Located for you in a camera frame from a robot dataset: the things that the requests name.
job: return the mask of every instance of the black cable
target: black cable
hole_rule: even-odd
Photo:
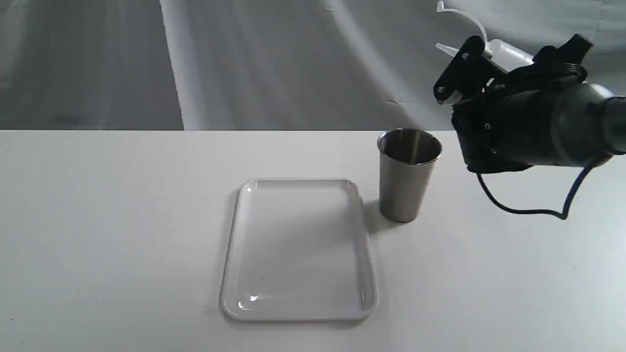
[[[478,177],[478,182],[480,183],[480,186],[485,191],[485,194],[487,195],[487,197],[489,197],[492,203],[494,203],[498,208],[504,210],[505,212],[518,214],[518,215],[545,214],[545,215],[552,215],[552,216],[558,217],[561,220],[565,220],[567,219],[567,215],[569,215],[570,213],[570,206],[572,205],[574,196],[576,195],[576,192],[578,192],[578,189],[580,188],[580,185],[583,183],[583,180],[585,180],[585,177],[587,177],[587,175],[591,172],[591,170],[593,170],[593,168],[596,167],[598,163],[602,162],[602,160],[603,159],[600,159],[597,162],[591,163],[589,166],[584,167],[583,170],[580,172],[580,174],[578,174],[578,177],[572,184],[572,187],[570,188],[569,193],[567,193],[567,197],[565,198],[565,203],[563,203],[563,212],[557,212],[557,211],[550,210],[550,209],[518,210],[518,209],[509,208],[503,205],[502,203],[500,203],[499,201],[497,201],[493,197],[493,195],[487,188],[485,181],[483,180],[482,174],[477,173],[476,176]]]

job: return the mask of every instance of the table surface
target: table surface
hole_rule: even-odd
[[[454,132],[421,214],[376,209],[379,132],[0,132],[2,351],[624,351],[626,158],[571,219],[500,211]],[[486,177],[560,209],[578,173]],[[248,179],[345,178],[365,202],[380,305],[359,324],[228,320],[218,294]]]

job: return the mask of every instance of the white backdrop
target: white backdrop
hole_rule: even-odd
[[[529,53],[595,43],[626,92],[626,3],[447,1]],[[477,29],[433,0],[0,0],[0,128],[450,128],[431,96]]]

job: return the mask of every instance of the plastic tray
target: plastic tray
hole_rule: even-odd
[[[243,321],[360,320],[378,305],[363,203],[347,180],[252,180],[237,197],[220,302]]]

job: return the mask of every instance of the metal cup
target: metal cup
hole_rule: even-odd
[[[416,128],[397,128],[378,138],[381,153],[380,211],[393,222],[411,222],[441,155],[441,143]]]

